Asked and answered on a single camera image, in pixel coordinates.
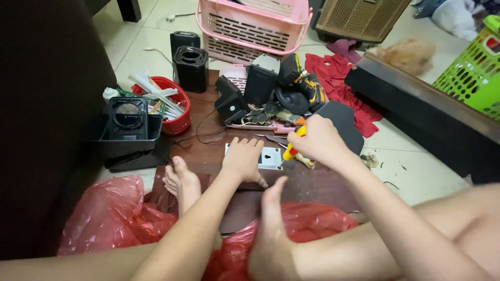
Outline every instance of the screwdriver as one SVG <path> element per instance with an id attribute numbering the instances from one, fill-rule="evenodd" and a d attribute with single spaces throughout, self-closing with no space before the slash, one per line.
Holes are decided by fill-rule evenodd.
<path id="1" fill-rule="evenodd" d="M 299 137 L 304 137 L 306 135 L 306 126 L 300 127 L 300 129 L 298 129 L 295 134 Z M 292 146 L 292 144 L 288 143 L 288 146 L 286 147 L 286 150 L 283 153 L 283 162 L 281 162 L 281 164 L 278 166 L 278 168 L 281 169 L 281 167 L 283 166 L 283 163 L 285 163 L 285 161 L 293 160 L 295 158 L 295 155 L 297 155 L 297 153 L 299 153 L 299 152 L 297 150 L 295 150 L 295 148 Z"/>

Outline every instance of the red plastic bag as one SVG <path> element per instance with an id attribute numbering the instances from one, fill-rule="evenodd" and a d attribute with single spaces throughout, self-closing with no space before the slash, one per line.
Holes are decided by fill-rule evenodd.
<path id="1" fill-rule="evenodd" d="M 340 209 L 318 203 L 285 202 L 281 214 L 288 237 L 297 243 L 310 242 L 345 232 L 358 225 Z M 248 281 L 247 257 L 258 228 L 252 222 L 224 238 L 222 248 L 214 251 L 202 281 Z"/>
<path id="2" fill-rule="evenodd" d="M 66 222 L 57 255 L 158 242 L 177 219 L 173 214 L 144 205 L 141 177 L 109 178 L 83 193 Z"/>

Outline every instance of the hand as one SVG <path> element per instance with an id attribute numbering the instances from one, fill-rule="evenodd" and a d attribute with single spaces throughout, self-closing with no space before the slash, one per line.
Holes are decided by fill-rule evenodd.
<path id="1" fill-rule="evenodd" d="M 305 136 L 300 137 L 295 132 L 290 132 L 287 137 L 293 148 L 304 157 L 331 165 L 330 168 L 334 170 L 341 168 L 346 161 L 356 158 L 330 119 L 316 114 L 305 121 L 305 126 Z"/>
<path id="2" fill-rule="evenodd" d="M 230 175 L 237 175 L 244 183 L 256 182 L 263 188 L 268 184 L 262 178 L 258 170 L 259 157 L 264 147 L 264 141 L 257 141 L 255 138 L 248 141 L 244 138 L 238 142 L 238 138 L 232 139 L 231 145 L 222 161 L 222 171 Z"/>

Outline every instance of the debris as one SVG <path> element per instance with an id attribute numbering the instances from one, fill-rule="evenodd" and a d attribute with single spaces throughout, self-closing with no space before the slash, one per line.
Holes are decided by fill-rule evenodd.
<path id="1" fill-rule="evenodd" d="M 377 157 L 373 153 L 368 153 L 368 155 L 362 154 L 359 156 L 363 160 L 364 164 L 368 169 L 376 168 L 379 165 Z"/>
<path id="2" fill-rule="evenodd" d="M 395 187 L 397 190 L 401 190 L 399 187 L 397 187 L 394 183 L 390 182 L 390 181 L 384 181 L 383 182 L 384 184 L 391 184 L 393 187 Z"/>

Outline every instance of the tile floor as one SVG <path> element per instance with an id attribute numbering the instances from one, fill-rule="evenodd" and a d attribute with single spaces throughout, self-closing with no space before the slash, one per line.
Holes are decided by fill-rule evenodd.
<path id="1" fill-rule="evenodd" d="M 170 59 L 170 33 L 181 30 L 202 36 L 194 16 L 178 17 L 170 23 L 165 21 L 167 14 L 193 13 L 196 0 L 139 0 L 139 5 L 142 19 L 138 23 L 122 21 L 116 0 L 112 0 L 93 17 L 118 84 L 124 89 L 133 84 L 127 76 L 141 70 L 147 70 L 154 76 L 172 77 L 172 66 L 161 54 L 144 51 L 143 48 L 156 48 Z M 422 80 L 431 84 L 469 43 L 442 31 L 429 18 L 413 19 L 413 11 L 411 6 L 406 9 L 382 45 L 389 46 L 408 37 L 434 42 L 437 47 L 434 67 L 422 77 Z M 304 65 L 306 53 L 318 56 L 332 54 L 311 30 L 296 53 L 301 65 Z M 211 69 L 221 69 L 229 64 L 214 61 L 209 65 Z M 373 153 L 380 163 L 384 163 L 382 168 L 373 168 L 373 173 L 382 181 L 396 185 L 398 189 L 387 184 L 408 204 L 418 204 L 468 188 L 462 178 L 390 122 L 383 119 L 376 122 L 376 125 L 380 131 L 365 140 L 362 153 Z M 146 190 L 152 188 L 154 168 L 115 174 L 103 169 L 100 177 L 103 179 L 129 174 L 142 176 Z"/>

